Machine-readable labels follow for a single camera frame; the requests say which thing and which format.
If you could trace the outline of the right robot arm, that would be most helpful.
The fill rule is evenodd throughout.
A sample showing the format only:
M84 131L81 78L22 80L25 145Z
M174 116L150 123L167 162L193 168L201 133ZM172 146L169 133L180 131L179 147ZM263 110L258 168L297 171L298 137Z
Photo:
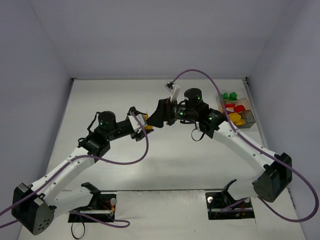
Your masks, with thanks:
M273 203L292 181L292 172L283 164L292 165L292 159L286 153L278 155L256 142L251 145L242 137L244 134L229 124L226 116L209 107L203 101L202 91L190 88L184 92L184 100L177 102L171 98L160 99L155 112L147 119L150 126L163 128L171 126L177 120L190 122L196 129L231 149L242 158L255 172L255 176L246 180L231 180L222 191L233 198L259 197Z

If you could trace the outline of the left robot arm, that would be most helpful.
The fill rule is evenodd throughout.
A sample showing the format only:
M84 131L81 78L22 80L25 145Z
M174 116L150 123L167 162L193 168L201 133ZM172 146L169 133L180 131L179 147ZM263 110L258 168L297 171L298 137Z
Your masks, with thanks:
M79 207L95 208L101 193L89 182L78 189L63 192L65 187L84 170L103 159L110 150L110 142L130 136L136 141L147 139L148 115L131 107L125 120L117 122L111 111L96 112L92 120L97 127L87 127L86 137L78 139L73 152L42 178L13 191L11 214L31 234L43 233L58 216Z

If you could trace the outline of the yellow striped lego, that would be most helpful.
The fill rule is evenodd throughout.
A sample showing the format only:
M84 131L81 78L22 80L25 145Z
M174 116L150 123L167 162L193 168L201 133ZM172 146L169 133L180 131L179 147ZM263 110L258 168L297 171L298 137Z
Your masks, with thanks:
M237 126L243 126L246 124L246 122L244 119L240 119L239 121L236 121L234 124Z

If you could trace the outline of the yellow round printed lego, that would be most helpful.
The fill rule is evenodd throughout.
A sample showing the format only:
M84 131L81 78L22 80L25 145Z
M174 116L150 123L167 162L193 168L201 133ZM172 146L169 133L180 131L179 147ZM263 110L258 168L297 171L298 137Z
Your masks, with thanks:
M237 112L230 113L228 117L233 123L239 122L242 119L241 115Z

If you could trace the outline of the green sloped lego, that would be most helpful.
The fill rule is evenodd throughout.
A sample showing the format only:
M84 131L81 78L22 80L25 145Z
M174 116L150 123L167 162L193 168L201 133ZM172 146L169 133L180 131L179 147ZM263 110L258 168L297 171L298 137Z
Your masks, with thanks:
M228 94L227 92L223 93L223 94L222 94L222 98L223 98L224 100L228 100L228 99L229 99L229 94Z

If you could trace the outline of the green square lego brick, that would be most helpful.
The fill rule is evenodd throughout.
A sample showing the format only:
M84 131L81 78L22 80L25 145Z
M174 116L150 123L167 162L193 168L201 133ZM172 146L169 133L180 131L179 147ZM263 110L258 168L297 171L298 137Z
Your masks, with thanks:
M234 101L237 101L238 100L238 95L236 92L231 92L229 94L229 98L228 98L229 101L231 102L234 102Z

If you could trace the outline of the red long lego brick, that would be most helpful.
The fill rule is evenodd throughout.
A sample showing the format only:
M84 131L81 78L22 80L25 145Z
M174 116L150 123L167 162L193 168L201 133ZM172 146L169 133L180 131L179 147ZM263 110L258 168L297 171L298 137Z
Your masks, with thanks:
M236 105L234 108L233 108L233 111L235 113L241 113L243 111L245 111L246 108L243 106L243 105Z

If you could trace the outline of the red round flower lego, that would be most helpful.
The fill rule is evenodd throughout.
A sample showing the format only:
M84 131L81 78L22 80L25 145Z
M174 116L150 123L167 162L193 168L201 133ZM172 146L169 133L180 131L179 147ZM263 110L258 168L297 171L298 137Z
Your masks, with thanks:
M225 104L224 106L228 114L234 113L235 104Z

